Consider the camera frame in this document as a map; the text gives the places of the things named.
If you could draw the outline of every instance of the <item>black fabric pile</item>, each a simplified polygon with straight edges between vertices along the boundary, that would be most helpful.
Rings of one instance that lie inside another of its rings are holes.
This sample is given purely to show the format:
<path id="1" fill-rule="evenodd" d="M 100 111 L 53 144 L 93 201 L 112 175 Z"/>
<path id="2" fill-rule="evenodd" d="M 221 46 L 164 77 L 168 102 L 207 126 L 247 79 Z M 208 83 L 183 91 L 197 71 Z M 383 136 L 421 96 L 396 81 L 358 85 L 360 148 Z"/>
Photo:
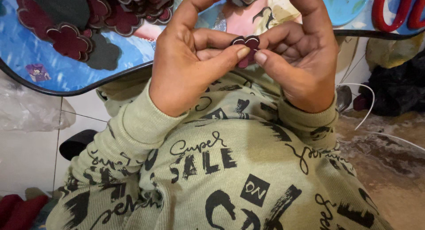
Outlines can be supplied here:
<path id="1" fill-rule="evenodd" d="M 376 115 L 399 116 L 412 110 L 424 112 L 425 50 L 398 67 L 376 67 L 367 85 L 375 92 L 372 113 Z M 372 103 L 371 92 L 361 88 L 360 93 L 354 100 L 355 109 L 369 108 Z"/>

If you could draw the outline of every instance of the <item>sleeve cuff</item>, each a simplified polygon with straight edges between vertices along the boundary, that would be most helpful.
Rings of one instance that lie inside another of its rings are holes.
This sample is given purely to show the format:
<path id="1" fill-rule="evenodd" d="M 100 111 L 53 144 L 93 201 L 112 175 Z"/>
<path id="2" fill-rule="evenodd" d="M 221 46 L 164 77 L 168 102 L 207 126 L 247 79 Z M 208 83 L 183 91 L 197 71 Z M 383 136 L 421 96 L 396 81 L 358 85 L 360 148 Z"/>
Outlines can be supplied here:
<path id="1" fill-rule="evenodd" d="M 325 111 L 320 113 L 307 113 L 295 108 L 284 98 L 279 102 L 279 114 L 282 121 L 289 123 L 295 128 L 318 128 L 337 121 L 338 114 L 336 102 L 337 94 L 335 93 L 331 106 Z"/>
<path id="2" fill-rule="evenodd" d="M 143 92 L 136 100 L 125 106 L 123 125 L 126 132 L 135 140 L 144 144 L 156 144 L 184 118 L 188 113 L 179 117 L 171 117 L 160 111 L 149 96 L 149 80 Z"/>

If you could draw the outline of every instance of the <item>plastic bag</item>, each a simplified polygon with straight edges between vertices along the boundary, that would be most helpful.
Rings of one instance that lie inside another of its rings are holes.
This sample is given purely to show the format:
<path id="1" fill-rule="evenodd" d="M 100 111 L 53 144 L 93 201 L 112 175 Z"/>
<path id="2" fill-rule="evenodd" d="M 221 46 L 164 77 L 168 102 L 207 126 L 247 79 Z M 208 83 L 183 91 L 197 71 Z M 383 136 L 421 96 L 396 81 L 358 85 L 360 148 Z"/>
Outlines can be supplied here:
<path id="1" fill-rule="evenodd" d="M 60 97 L 33 91 L 0 71 L 0 130 L 52 131 L 68 126 Z"/>

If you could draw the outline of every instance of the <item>tray rim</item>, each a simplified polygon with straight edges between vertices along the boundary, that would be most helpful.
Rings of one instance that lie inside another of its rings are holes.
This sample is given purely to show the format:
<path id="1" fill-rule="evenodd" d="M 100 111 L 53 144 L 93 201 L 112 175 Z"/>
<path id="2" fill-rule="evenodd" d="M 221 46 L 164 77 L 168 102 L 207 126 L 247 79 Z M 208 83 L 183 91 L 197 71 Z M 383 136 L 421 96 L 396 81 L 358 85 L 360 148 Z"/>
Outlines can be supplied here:
<path id="1" fill-rule="evenodd" d="M 385 33 L 381 31 L 371 31 L 371 30 L 334 30 L 335 36 L 349 36 L 349 37 L 369 37 L 369 38 L 379 38 L 379 39 L 386 39 L 386 40 L 406 40 L 409 38 L 412 38 L 414 36 L 417 36 L 421 33 L 425 32 L 425 29 L 409 35 L 402 35 L 397 33 Z M 140 71 L 148 69 L 152 66 L 153 61 L 145 62 L 143 64 L 137 65 L 135 67 L 129 68 L 127 70 L 123 70 L 119 73 L 116 73 L 114 75 L 110 75 L 109 77 L 106 77 L 102 80 L 96 81 L 88 86 L 85 86 L 81 89 L 74 90 L 74 91 L 53 91 L 49 90 L 40 86 L 35 85 L 34 83 L 31 83 L 18 74 L 16 74 L 4 61 L 0 58 L 0 69 L 8 76 L 10 76 L 13 80 L 18 82 L 19 84 L 28 87 L 34 91 L 50 95 L 50 96 L 57 96 L 57 97 L 73 97 L 77 95 L 84 94 L 88 91 L 91 91 L 95 88 L 98 88 L 99 86 L 102 86 L 104 84 L 107 84 L 111 81 L 115 81 L 125 75 L 129 75 L 130 73 L 134 71 Z"/>

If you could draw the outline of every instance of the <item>printed sweatshirt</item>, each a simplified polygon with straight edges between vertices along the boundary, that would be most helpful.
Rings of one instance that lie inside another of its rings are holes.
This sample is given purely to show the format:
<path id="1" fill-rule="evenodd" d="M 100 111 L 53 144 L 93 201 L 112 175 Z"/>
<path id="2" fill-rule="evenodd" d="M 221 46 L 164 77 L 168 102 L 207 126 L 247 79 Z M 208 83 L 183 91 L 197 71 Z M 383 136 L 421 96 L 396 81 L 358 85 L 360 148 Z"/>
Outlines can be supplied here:
<path id="1" fill-rule="evenodd" d="M 142 86 L 105 103 L 114 117 L 72 159 L 48 230 L 392 229 L 339 156 L 336 98 L 305 113 L 248 68 L 174 118 Z"/>

